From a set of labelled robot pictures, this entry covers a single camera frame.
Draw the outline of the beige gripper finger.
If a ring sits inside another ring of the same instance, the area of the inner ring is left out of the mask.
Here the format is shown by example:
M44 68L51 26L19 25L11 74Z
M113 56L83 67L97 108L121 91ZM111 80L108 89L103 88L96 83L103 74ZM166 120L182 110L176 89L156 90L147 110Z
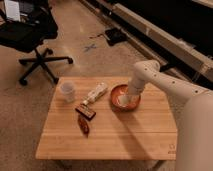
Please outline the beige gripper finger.
M133 95L125 95L125 101L127 102L127 103L130 103L131 101L133 101L132 100L133 99Z

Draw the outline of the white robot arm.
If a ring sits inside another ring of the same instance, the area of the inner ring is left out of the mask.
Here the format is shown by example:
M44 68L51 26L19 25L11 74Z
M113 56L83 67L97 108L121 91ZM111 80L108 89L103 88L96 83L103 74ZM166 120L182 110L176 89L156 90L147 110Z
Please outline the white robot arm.
M147 83L185 102L178 126L175 171L213 171L213 90L160 72L156 60L134 64L128 94L141 94Z

